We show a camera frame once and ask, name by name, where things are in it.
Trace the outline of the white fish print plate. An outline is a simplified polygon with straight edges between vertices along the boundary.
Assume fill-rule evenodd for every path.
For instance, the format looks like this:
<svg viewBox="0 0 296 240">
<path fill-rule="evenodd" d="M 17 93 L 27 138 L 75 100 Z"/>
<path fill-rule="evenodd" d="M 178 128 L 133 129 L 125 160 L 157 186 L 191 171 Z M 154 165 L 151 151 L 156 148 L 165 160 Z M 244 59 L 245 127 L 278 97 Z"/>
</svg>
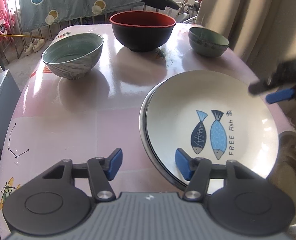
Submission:
<svg viewBox="0 0 296 240">
<path fill-rule="evenodd" d="M 228 75 L 194 70 L 170 77 L 147 105 L 147 138 L 156 158 L 180 181 L 175 151 L 215 164 L 237 160 L 267 177 L 278 155 L 278 132 L 266 104 Z"/>
</svg>

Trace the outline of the stainless steel bowl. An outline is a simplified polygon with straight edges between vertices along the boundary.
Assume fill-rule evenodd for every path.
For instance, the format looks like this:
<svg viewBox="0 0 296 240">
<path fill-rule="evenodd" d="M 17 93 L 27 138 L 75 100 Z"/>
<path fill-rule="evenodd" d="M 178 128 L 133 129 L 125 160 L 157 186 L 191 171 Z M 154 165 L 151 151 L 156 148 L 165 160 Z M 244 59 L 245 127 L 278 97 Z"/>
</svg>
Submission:
<svg viewBox="0 0 296 240">
<path fill-rule="evenodd" d="M 296 133 L 285 131 L 279 135 L 279 152 L 273 170 L 268 176 L 270 183 L 288 194 L 295 206 L 294 218 L 288 234 L 296 237 Z"/>
</svg>

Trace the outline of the small dark green bowl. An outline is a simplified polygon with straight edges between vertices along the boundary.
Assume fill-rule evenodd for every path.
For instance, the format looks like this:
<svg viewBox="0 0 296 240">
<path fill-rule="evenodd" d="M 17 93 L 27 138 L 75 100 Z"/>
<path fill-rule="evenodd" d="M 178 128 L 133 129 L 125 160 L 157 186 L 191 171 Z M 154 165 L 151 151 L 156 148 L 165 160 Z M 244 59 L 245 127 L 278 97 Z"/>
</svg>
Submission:
<svg viewBox="0 0 296 240">
<path fill-rule="evenodd" d="M 191 27 L 188 37 L 191 48 L 205 57 L 220 57 L 229 47 L 229 40 L 223 35 L 201 27 Z"/>
</svg>

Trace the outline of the marbled grey green bowl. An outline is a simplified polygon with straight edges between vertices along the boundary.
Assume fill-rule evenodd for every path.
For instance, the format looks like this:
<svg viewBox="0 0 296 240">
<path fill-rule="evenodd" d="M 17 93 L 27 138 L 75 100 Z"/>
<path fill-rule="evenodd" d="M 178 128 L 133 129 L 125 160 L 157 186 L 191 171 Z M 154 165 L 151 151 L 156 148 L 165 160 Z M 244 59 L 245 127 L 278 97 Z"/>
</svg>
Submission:
<svg viewBox="0 0 296 240">
<path fill-rule="evenodd" d="M 76 80 L 86 76 L 98 63 L 104 39 L 96 33 L 67 36 L 51 44 L 42 60 L 56 76 Z"/>
</svg>

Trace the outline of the red and black bowl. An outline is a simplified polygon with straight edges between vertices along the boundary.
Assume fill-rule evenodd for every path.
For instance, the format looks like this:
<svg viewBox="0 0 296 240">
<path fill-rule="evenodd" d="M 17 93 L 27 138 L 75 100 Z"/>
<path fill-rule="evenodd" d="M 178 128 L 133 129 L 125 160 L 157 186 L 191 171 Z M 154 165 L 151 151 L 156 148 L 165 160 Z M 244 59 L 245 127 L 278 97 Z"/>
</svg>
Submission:
<svg viewBox="0 0 296 240">
<path fill-rule="evenodd" d="M 176 21 L 154 11 L 124 11 L 109 19 L 115 38 L 135 52 L 153 51 L 167 42 Z"/>
</svg>

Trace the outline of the beige curtain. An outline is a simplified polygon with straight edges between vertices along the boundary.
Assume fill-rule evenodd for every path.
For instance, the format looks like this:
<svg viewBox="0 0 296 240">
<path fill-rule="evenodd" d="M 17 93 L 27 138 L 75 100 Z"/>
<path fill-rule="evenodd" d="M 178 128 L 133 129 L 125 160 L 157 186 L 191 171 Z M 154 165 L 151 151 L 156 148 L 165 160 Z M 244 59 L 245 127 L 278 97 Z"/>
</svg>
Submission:
<svg viewBox="0 0 296 240">
<path fill-rule="evenodd" d="M 228 38 L 257 77 L 296 58 L 296 0 L 202 0 L 196 23 Z"/>
</svg>

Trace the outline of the pink patterned tablecloth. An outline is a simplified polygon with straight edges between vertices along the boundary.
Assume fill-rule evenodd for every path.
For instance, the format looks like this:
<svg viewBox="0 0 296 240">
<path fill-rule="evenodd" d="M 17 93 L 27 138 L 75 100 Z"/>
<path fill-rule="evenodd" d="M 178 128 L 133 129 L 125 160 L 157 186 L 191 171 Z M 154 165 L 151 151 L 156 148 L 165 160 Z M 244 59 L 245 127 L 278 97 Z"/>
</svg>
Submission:
<svg viewBox="0 0 296 240">
<path fill-rule="evenodd" d="M 208 70 L 245 85 L 256 80 L 231 50 L 197 55 L 189 25 L 179 24 L 161 48 L 135 53 L 110 25 L 62 30 L 103 37 L 100 60 L 79 80 L 56 76 L 43 61 L 18 101 L 0 166 L 0 230 L 6 239 L 289 239 L 290 197 L 247 168 L 251 177 L 211 179 L 204 202 L 183 200 L 180 181 L 154 155 L 145 116 L 153 92 L 175 75 Z M 64 159 L 84 164 L 122 149 L 111 202 L 96 203 L 87 179 L 44 179 Z"/>
</svg>

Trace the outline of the grey storage box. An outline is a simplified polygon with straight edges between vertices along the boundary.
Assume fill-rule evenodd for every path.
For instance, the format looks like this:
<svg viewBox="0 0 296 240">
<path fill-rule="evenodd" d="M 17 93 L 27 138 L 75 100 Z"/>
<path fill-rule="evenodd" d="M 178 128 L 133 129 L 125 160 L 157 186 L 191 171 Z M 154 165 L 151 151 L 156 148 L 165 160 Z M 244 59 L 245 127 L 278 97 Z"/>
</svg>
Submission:
<svg viewBox="0 0 296 240">
<path fill-rule="evenodd" d="M 0 150 L 2 150 L 9 123 L 20 97 L 20 90 L 9 70 L 0 73 Z"/>
</svg>

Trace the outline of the white sneakers pair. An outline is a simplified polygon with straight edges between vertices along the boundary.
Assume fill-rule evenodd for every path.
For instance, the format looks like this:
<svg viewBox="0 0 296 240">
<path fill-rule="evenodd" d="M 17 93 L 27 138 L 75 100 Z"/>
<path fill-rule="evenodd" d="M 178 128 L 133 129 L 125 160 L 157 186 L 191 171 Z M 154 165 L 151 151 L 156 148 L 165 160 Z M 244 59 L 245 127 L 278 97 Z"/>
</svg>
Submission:
<svg viewBox="0 0 296 240">
<path fill-rule="evenodd" d="M 45 44 L 45 39 L 35 39 L 33 42 L 28 43 L 24 48 L 24 53 L 26 56 L 31 55 L 32 53 L 36 53 L 43 48 Z"/>
</svg>

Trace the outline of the black bicycle seat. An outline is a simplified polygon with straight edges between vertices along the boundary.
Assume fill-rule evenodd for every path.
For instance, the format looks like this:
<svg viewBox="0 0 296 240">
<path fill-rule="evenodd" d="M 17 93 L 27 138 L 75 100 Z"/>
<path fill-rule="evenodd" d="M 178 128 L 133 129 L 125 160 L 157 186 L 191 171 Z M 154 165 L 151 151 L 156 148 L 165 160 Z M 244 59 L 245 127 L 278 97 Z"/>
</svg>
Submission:
<svg viewBox="0 0 296 240">
<path fill-rule="evenodd" d="M 174 10 L 179 10 L 179 5 L 174 0 L 141 0 L 142 3 L 149 7 L 153 7 L 159 10 L 165 10 L 166 7 Z"/>
</svg>

